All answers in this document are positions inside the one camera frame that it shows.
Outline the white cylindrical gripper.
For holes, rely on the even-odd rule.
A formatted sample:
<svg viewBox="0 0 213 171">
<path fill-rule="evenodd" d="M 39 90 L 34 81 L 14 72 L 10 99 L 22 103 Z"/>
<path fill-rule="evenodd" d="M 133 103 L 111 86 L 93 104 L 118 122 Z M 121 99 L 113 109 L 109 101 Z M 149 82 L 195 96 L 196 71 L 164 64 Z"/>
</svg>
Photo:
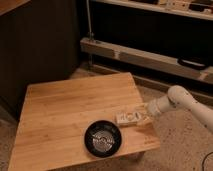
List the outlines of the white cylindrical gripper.
<svg viewBox="0 0 213 171">
<path fill-rule="evenodd" d="M 137 111 L 137 112 L 141 112 L 141 113 L 146 113 L 148 111 L 148 113 L 151 116 L 157 116 L 157 115 L 161 114 L 161 111 L 158 108 L 156 99 L 150 101 L 148 104 L 147 103 L 141 103 L 140 105 L 135 106 L 134 110 Z M 152 119 L 149 116 L 145 116 L 137 123 L 137 125 L 138 126 L 145 126 L 145 125 L 147 125 L 151 122 L 152 122 Z"/>
</svg>

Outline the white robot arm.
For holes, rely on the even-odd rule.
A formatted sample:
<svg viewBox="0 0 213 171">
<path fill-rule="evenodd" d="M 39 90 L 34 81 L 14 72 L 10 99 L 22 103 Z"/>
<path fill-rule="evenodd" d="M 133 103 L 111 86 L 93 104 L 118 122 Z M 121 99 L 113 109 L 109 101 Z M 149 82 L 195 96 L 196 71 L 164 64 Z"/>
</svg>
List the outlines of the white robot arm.
<svg viewBox="0 0 213 171">
<path fill-rule="evenodd" d="M 141 116 L 157 117 L 179 108 L 187 109 L 207 130 L 213 134 L 213 109 L 197 101 L 192 94 L 180 85 L 171 86 L 167 94 L 141 103 L 134 110 Z"/>
</svg>

